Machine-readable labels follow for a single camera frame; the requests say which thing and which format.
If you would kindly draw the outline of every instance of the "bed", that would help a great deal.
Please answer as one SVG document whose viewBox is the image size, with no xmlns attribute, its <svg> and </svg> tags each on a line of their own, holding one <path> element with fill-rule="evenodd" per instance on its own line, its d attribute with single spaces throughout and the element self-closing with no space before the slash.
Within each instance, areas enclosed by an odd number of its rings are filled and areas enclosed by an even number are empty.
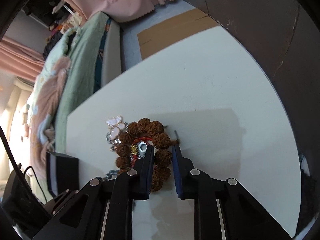
<svg viewBox="0 0 320 240">
<path fill-rule="evenodd" d="M 54 151 L 59 153 L 65 153 L 66 151 L 68 116 L 93 93 L 121 74 L 120 27 L 106 14 L 98 12 L 82 27 L 77 28 L 76 36 L 67 48 L 67 42 L 63 41 L 66 37 L 69 39 L 68 36 L 63 36 L 61 42 L 59 41 L 48 55 L 44 69 L 35 84 L 34 95 L 36 96 L 33 99 L 31 98 L 32 103 L 28 102 L 31 105 L 30 115 L 35 118 L 40 111 L 38 99 L 41 97 L 39 97 L 39 91 L 42 93 L 44 84 L 52 78 L 53 65 L 56 65 L 59 57 L 69 57 L 71 63 L 64 88 L 62 88 L 59 105 L 56 114 L 52 114 L 52 118 L 50 117 L 50 123 L 55 131 L 52 145 Z M 46 123 L 45 126 L 48 129 L 47 120 L 36 127 L 37 132 L 33 131 L 35 130 L 33 127 L 31 128 L 30 158 L 31 165 L 35 168 L 37 174 L 45 178 L 45 156 L 44 154 L 34 154 L 32 147 L 32 136 L 39 137 L 41 141 L 41 137 L 45 134 L 45 130 L 39 132 L 42 129 L 41 126 L 44 125 L 43 123 Z"/>
<path fill-rule="evenodd" d="M 95 64 L 108 16 L 95 14 L 82 28 L 82 37 L 68 56 L 71 68 L 55 118 L 55 151 L 65 153 L 67 118 L 94 92 Z M 120 28 L 111 21 L 103 51 L 101 87 L 121 74 Z"/>
</svg>

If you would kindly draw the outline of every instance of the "wall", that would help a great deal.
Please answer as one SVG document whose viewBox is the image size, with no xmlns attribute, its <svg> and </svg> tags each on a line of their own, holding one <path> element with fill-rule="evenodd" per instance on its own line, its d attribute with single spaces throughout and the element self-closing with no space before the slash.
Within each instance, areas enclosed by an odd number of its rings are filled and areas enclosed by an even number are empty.
<svg viewBox="0 0 320 240">
<path fill-rule="evenodd" d="M 3 91 L 0 92 L 0 118 L 5 107 L 7 106 L 9 97 L 13 90 L 14 78 L 14 75 L 0 70 L 0 86 L 3 88 Z"/>
<path fill-rule="evenodd" d="M 9 26 L 6 36 L 23 45 L 43 53 L 46 45 L 45 39 L 51 32 L 41 23 L 20 11 Z"/>
<path fill-rule="evenodd" d="M 0 70 L 0 86 L 3 91 L 0 92 L 0 125 L 4 133 L 7 134 L 8 130 L 8 111 L 3 114 L 7 107 L 10 95 L 13 91 L 15 76 L 8 74 Z M 6 151 L 4 150 L 3 144 L 0 141 L 0 180 L 7 180 L 9 177 L 9 163 Z"/>
<path fill-rule="evenodd" d="M 14 80 L 14 82 L 8 82 L 9 84 L 4 86 L 3 92 L 6 93 L 6 96 L 9 95 L 9 98 L 7 99 L 2 95 L 4 100 L 0 100 L 1 104 L 5 107 L 0 118 L 0 125 L 6 135 L 16 162 L 22 163 L 25 169 L 30 165 L 30 155 L 26 154 L 30 151 L 30 144 L 21 143 L 20 137 L 23 133 L 20 110 L 28 100 L 33 88 L 4 72 L 1 72 L 0 77 L 2 80 Z M 0 186 L 2 180 L 8 179 L 10 171 L 12 171 L 12 168 L 9 168 L 9 159 L 3 144 L 0 142 Z"/>
</svg>

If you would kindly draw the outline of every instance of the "cardboard box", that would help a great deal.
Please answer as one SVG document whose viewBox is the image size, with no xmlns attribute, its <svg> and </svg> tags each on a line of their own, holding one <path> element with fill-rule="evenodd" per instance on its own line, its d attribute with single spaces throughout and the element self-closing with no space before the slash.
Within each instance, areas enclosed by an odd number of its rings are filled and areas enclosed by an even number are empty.
<svg viewBox="0 0 320 240">
<path fill-rule="evenodd" d="M 215 26 L 218 23 L 199 9 L 160 22 L 138 33 L 141 58 L 145 59 L 177 41 Z"/>
</svg>

